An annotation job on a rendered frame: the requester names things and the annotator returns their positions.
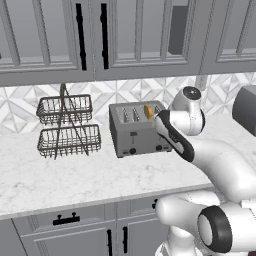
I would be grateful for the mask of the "grey wall cupboard door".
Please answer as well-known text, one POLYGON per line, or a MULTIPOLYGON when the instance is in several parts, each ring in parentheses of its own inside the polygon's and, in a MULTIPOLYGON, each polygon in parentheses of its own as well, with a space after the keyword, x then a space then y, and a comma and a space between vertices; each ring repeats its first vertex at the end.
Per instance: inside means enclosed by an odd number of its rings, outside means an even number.
POLYGON ((188 65, 199 0, 95 0, 107 4, 109 69, 188 65))
POLYGON ((256 0, 213 0, 202 74, 256 72, 256 0))
POLYGON ((93 72, 88 0, 0 0, 0 74, 93 72), (76 3, 82 5, 87 70, 82 70, 76 3))

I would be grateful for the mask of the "golden bread slice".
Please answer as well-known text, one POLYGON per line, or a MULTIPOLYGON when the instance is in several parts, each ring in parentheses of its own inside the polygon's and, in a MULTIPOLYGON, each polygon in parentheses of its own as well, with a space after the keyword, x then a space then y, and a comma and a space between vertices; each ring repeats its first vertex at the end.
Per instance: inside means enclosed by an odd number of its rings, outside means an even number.
POLYGON ((145 105, 144 105, 144 115, 146 116, 146 118, 147 118, 148 120, 151 120, 151 119, 152 119, 153 110, 152 110, 152 108, 151 108, 148 104, 145 104, 145 105))

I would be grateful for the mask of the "grey drawer front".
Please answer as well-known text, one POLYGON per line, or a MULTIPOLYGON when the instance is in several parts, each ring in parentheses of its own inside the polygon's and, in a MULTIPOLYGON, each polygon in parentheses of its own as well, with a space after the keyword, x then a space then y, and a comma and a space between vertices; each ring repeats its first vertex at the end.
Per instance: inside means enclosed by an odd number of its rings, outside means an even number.
POLYGON ((40 231, 50 228, 57 228, 72 224, 80 224, 80 223, 98 223, 108 220, 113 220, 115 218, 115 210, 114 204, 101 204, 94 206, 87 206, 82 208, 68 209, 68 210, 60 210, 57 212, 49 212, 43 214, 32 215, 28 218, 29 224, 33 231, 40 231), (77 216, 80 216, 80 222, 57 225, 54 226, 52 221, 57 218, 57 215, 62 215, 63 218, 68 218, 72 216, 72 213, 75 212, 77 216))
POLYGON ((139 215, 153 214, 155 209, 152 208, 157 196, 125 200, 117 203, 117 217, 128 218, 139 215))

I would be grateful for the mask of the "dark grey appliance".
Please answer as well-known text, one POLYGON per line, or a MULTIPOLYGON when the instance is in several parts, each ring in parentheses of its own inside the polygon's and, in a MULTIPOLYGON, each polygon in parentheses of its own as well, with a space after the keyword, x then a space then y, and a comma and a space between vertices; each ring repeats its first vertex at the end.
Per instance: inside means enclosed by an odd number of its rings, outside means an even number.
POLYGON ((256 85, 243 86, 234 101, 232 118, 256 137, 256 85))

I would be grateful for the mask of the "silver four-slot toaster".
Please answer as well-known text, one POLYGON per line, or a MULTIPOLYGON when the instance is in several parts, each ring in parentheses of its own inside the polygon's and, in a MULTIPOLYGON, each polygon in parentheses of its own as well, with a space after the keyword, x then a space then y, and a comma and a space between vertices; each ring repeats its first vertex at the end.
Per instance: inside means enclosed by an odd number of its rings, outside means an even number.
POLYGON ((144 115, 145 104, 152 108, 154 114, 164 109, 160 101, 109 105, 109 129, 118 158, 130 156, 131 148, 136 149, 133 155, 172 150, 169 143, 157 134, 153 121, 144 115), (137 136, 130 136, 130 132, 137 132, 137 136), (161 151, 156 150, 157 145, 162 146, 161 151))

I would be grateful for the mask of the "white wall socket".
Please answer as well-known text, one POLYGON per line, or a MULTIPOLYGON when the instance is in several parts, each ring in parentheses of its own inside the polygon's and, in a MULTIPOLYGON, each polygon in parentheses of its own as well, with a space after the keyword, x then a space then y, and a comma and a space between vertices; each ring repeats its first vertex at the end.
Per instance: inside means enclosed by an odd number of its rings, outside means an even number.
POLYGON ((204 91, 207 84, 207 75, 199 75, 196 77, 195 85, 200 91, 204 91))

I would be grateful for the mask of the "grey base cupboard door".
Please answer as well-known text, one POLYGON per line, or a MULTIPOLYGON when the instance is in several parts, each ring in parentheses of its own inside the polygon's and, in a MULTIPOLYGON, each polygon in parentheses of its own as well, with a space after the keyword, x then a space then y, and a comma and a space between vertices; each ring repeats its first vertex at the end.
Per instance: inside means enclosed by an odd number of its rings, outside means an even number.
POLYGON ((114 221, 41 232, 21 239, 28 256, 108 256, 108 229, 112 230, 114 254, 114 221))
POLYGON ((168 227, 155 214, 117 220, 118 256, 155 256, 158 247, 166 240, 168 227), (123 253, 123 230, 128 227, 128 252, 123 253))

